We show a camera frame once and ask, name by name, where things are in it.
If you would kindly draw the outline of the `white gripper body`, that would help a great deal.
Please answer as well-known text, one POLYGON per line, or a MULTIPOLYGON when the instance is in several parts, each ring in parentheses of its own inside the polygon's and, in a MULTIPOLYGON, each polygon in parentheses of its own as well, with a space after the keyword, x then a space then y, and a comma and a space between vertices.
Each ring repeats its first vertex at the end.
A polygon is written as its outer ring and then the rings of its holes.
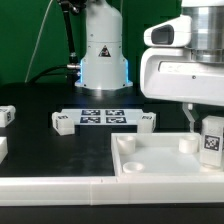
POLYGON ((140 89, 147 98, 224 106, 224 64, 192 61, 184 48, 149 48, 141 58, 140 89))

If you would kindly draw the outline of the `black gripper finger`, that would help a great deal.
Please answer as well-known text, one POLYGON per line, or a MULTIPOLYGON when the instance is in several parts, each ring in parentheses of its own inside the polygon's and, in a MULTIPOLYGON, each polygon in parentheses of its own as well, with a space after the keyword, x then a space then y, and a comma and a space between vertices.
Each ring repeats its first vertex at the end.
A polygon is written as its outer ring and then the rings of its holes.
POLYGON ((195 122, 199 118, 198 113, 192 103, 184 102, 182 104, 182 110, 189 121, 189 130, 194 132, 195 122))

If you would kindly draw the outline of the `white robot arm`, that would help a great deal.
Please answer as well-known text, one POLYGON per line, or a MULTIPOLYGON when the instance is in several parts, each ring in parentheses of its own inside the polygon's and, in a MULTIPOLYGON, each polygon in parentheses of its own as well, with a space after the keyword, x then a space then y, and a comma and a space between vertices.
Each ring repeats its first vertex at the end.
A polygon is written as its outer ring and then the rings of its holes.
MULTIPOLYGON (((224 0, 182 0, 179 17, 144 32, 140 89, 151 99, 224 106, 224 0)), ((122 16, 87 0, 86 54, 76 85, 100 95, 132 85, 122 54, 122 16)))

